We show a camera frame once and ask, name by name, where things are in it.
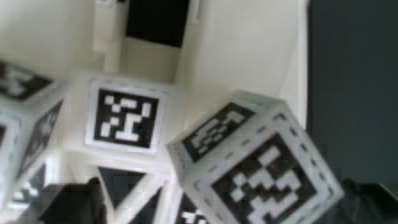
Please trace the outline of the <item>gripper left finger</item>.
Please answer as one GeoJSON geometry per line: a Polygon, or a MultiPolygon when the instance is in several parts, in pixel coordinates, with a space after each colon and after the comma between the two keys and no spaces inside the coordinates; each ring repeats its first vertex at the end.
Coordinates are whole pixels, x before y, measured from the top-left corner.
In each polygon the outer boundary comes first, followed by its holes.
{"type": "Polygon", "coordinates": [[[86,183],[52,184],[43,190],[40,224],[109,224],[98,178],[86,183]]]}

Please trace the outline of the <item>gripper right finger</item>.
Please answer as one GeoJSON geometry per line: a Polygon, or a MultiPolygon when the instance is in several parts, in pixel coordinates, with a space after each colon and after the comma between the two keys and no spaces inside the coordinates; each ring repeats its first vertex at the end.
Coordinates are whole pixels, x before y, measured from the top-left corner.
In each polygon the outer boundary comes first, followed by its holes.
{"type": "Polygon", "coordinates": [[[398,224],[398,199],[385,186],[345,179],[344,190],[335,224],[398,224]]]}

